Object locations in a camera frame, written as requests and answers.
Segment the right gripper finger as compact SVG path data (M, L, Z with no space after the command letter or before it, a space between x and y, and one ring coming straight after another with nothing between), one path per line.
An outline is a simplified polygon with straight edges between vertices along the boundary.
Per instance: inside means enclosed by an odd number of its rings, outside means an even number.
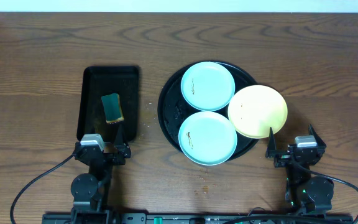
M316 133L313 126L310 124L308 126L308 132L310 135L312 135L317 143L318 147L326 147L325 142L320 138L320 136Z
M269 137L268 137L268 145L267 145L267 151L276 151L276 142L274 138L274 133L272 127L270 127Z

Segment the green and yellow sponge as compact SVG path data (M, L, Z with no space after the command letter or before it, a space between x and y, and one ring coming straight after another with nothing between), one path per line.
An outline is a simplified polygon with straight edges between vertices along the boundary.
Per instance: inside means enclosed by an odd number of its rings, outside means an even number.
M107 124L124 121L119 94L112 93L101 97Z

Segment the yellow plate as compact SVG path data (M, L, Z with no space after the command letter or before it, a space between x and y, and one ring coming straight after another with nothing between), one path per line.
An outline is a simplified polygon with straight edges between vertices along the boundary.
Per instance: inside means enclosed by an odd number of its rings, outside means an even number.
M232 97L227 116L236 131L248 138L269 137L284 127L287 103L275 89L264 85L247 86Z

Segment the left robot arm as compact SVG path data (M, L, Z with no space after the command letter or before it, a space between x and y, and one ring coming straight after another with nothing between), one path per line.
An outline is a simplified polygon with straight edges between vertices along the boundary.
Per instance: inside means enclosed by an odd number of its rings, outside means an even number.
M120 223L121 216L108 205L112 169L130 158L131 150L121 124L117 126L114 152L105 152L100 134L85 134L75 143L73 157L89 167L71 183L73 208L70 223Z

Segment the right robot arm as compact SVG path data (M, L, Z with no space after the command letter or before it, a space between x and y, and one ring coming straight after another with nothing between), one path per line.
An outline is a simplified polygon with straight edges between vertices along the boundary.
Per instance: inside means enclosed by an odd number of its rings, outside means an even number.
M324 215L332 209L333 181L311 174L310 167L316 165L325 153L326 144L312 126L308 135L297 136L287 150L278 150L272 130L269 131L266 158L273 159L276 168L285 168L287 186L285 200L297 215Z

